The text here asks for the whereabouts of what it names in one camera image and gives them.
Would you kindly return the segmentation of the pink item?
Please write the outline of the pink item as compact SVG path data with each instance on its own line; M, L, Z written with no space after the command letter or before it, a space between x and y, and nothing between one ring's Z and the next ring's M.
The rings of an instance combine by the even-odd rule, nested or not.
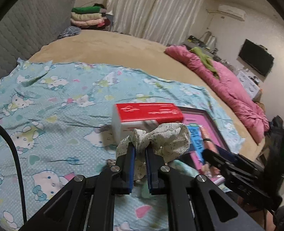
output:
M209 136L207 129L205 129L202 125L200 125L199 128L200 128L200 131L201 131L201 137L203 139L204 148L212 150L212 152L218 153L218 151L215 147L215 144L210 139L210 136ZM209 170L210 170L212 176L217 176L217 175L220 174L219 169L217 169L216 167L209 166Z

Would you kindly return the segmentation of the floral white scrunchie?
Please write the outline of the floral white scrunchie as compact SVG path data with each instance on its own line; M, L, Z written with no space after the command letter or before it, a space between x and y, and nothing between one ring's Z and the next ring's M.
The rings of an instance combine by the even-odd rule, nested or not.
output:
M149 144L152 144L154 153L162 156L164 162L168 163L188 151L190 132L183 123L160 124L151 132L134 129L120 141L116 148L116 157L127 153L129 143L132 143L136 150L134 180L140 180L146 175L145 149Z

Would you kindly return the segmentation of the green floral tissue pack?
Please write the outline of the green floral tissue pack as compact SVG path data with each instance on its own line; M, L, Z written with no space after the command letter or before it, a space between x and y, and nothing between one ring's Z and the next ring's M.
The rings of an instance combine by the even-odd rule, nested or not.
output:
M189 165L185 164L184 162L182 162L180 160L171 161L169 163L169 166L171 168L178 170L181 174L186 175L186 176L190 176L190 177L194 178L197 175L199 175L199 171L190 167Z

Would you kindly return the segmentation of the purple shallow box tray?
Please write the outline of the purple shallow box tray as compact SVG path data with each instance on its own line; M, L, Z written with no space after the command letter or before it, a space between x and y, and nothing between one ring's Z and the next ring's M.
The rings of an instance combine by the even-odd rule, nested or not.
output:
M222 185L224 178L221 175L213 176L211 172L203 171L206 160L202 156L203 150L205 149L203 134L201 132L202 129L206 132L206 136L213 142L221 156L228 157L231 154L216 123L206 110L192 109L183 106L180 106L179 109L183 114L183 123L190 131L190 148L179 160L191 168L196 169L197 172L208 176L216 185Z

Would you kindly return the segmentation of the pink book blue title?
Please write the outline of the pink book blue title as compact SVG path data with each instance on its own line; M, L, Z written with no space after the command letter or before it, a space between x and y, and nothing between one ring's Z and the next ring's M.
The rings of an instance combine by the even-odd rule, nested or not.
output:
M205 165L206 162L202 157L204 144L201 130L199 128L200 126L208 131L210 139L216 146L227 151L229 148L227 147L215 123L207 113L184 112L183 116L183 123L187 125L188 130L190 131L190 148L188 150L189 155L184 155L183 161L187 165L195 168L197 171L202 172L203 165Z

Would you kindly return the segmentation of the red white tissue box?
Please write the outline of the red white tissue box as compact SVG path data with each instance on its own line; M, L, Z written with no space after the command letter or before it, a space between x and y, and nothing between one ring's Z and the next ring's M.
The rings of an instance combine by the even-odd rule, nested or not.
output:
M184 116L173 103L118 103L112 112L112 130L117 143L134 129L151 132L160 124L181 123Z

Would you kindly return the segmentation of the pink quilted duvet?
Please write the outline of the pink quilted duvet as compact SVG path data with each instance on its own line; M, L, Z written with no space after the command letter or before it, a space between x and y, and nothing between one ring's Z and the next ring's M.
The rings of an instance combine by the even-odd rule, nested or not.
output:
M172 45L165 53L181 62L196 73L221 98L244 124L256 143L261 143L264 133L269 130L269 123L264 111L252 101L239 79L223 64L212 60L220 79L201 62L200 58L191 53L186 46Z

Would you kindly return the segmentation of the white drawer cabinet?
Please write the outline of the white drawer cabinet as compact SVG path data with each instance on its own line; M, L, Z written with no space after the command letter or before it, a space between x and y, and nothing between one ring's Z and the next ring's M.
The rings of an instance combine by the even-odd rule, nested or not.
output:
M252 101L258 101L262 94L261 88L259 86L259 78L247 69L239 70L237 78L239 79L239 82L241 82L241 84L243 85L244 89L246 90Z

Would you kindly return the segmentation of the Hello Kitty blue sheet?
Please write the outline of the Hello Kitty blue sheet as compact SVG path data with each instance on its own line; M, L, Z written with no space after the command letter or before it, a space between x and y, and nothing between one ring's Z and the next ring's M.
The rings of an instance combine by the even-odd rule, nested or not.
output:
M0 125L14 142L21 164L27 218L74 176L99 174L115 158L111 127L116 103L170 102L206 110L232 152L244 138L204 87L107 64L30 63L0 80ZM10 148L0 136L0 226L23 225L18 177ZM150 196L137 181L116 197L114 230L168 230L164 196Z

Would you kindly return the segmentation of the green cloth on duvet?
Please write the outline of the green cloth on duvet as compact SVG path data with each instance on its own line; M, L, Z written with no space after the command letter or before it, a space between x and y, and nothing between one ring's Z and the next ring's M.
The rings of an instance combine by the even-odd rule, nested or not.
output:
M195 55L197 55L201 62L204 64L204 66L210 70L213 74L213 76L216 78L216 79L220 79L219 77L219 74L217 72L217 70L214 68L213 64L212 64L212 58L208 55L206 55L201 48L199 47L194 47L194 48L191 48L190 49L190 52L191 53L194 53Z

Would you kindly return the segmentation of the cluttered side desk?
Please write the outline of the cluttered side desk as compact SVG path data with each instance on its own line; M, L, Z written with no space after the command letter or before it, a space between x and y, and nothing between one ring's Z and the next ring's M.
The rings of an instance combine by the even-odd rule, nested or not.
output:
M217 37L214 36L210 31L206 31L199 38L190 35L185 41L185 45L188 49L199 47L204 54L209 55L212 58L219 58Z

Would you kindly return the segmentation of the beige bed blanket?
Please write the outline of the beige bed blanket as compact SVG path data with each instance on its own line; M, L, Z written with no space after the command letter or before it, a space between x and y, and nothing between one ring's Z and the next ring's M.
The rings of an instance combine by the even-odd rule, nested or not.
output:
M232 109L197 74L164 53L157 42L109 31L83 30L79 35L56 40L41 48L29 60L33 63L84 62L136 68L166 80L205 87L220 104L241 137L245 139L240 154L255 161L265 142L256 144Z

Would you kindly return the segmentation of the white air conditioner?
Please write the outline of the white air conditioner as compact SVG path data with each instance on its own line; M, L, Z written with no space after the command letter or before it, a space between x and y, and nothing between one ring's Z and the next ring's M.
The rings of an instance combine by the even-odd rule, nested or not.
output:
M237 19L239 21L245 21L245 17L246 17L246 12L242 9L239 9L237 7L232 7L229 5L223 5L220 4L218 6L218 11L219 13L229 16L233 19Z

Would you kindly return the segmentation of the white curtain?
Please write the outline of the white curtain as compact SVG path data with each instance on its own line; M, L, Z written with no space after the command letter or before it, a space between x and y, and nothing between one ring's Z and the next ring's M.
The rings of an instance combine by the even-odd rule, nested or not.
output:
M167 44L186 39L205 0L107 0L112 31Z

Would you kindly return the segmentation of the dark patterned pillow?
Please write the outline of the dark patterned pillow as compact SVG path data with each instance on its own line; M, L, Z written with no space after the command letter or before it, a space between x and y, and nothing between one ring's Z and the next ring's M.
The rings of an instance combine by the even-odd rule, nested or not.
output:
M60 35L58 35L57 39L72 37L75 35L79 35L80 33L81 33L81 28L76 27L76 26L69 26Z

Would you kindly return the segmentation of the stack of folded clothes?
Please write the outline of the stack of folded clothes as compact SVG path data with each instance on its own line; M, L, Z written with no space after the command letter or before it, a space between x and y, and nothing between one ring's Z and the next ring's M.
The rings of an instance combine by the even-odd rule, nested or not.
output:
M71 11L71 25L80 29L109 30L111 21L106 15L103 4L95 3L93 6L74 7Z

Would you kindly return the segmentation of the grey quilted headboard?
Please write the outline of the grey quilted headboard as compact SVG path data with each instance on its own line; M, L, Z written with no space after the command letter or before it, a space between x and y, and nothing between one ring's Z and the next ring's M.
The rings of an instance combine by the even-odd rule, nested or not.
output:
M76 0L18 0L0 21L0 79L70 26Z

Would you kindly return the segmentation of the black wall television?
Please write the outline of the black wall television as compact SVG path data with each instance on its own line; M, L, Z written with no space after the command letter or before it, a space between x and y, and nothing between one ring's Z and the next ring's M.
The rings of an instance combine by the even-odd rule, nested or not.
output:
M274 57L265 48L248 39L245 39L238 56L263 77L268 75L274 64Z

